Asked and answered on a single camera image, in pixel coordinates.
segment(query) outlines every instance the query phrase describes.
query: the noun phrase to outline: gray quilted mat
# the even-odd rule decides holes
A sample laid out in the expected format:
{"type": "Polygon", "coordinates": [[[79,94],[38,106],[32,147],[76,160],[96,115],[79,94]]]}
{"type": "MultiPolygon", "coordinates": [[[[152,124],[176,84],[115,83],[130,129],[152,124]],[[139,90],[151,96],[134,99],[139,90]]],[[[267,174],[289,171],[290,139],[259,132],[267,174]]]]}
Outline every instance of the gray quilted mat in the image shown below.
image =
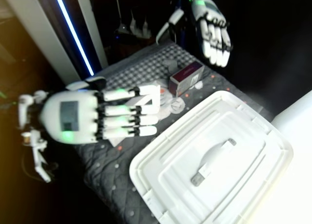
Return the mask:
{"type": "MultiPolygon", "coordinates": [[[[168,71],[162,65],[164,59],[175,59],[180,68],[196,60],[195,57],[173,43],[159,47],[156,50],[154,48],[146,51],[146,54],[141,54],[134,60],[129,60],[129,66],[123,64],[122,68],[119,69],[120,72],[115,72],[114,76],[109,77],[108,89],[126,88],[158,79],[168,79],[168,71]]],[[[266,110],[208,67],[205,67],[200,87],[192,88],[181,96],[182,102],[184,102],[181,112],[173,113],[174,111],[171,111],[168,117],[161,120],[156,125],[157,135],[167,129],[189,109],[218,90],[232,92],[262,116],[269,118],[269,121],[271,120],[270,114],[266,110]]],[[[119,223],[157,223],[129,177],[131,160],[157,135],[128,138],[115,148],[112,147],[109,141],[75,146],[82,162],[85,164],[86,185],[106,203],[116,215],[119,223]]]]}

